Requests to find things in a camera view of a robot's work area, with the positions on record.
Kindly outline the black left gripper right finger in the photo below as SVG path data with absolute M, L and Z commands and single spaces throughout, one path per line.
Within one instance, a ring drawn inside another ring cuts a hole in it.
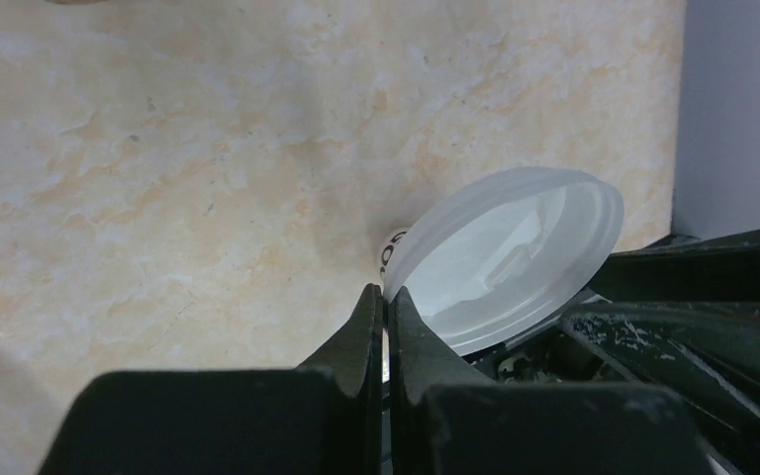
M 398 474 L 708 474 L 682 401 L 634 383 L 500 384 L 389 303 L 391 443 Z

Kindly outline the white plastic cup lid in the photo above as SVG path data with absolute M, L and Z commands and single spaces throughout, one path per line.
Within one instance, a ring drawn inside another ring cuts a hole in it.
M 408 227 L 383 294 L 406 290 L 426 325 L 468 355 L 526 333 L 613 252 L 624 202 L 579 170 L 521 167 L 473 182 Z

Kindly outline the white paper coffee cup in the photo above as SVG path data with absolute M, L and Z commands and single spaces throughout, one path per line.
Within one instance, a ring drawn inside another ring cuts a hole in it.
M 377 255 L 377 267 L 381 281 L 385 280 L 386 271 L 391 257 L 408 230 L 408 228 L 397 228 L 382 239 Z

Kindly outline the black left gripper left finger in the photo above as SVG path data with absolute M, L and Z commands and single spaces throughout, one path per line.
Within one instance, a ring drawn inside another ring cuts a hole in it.
M 44 474 L 377 474 L 380 288 L 293 369 L 117 371 L 75 398 Z

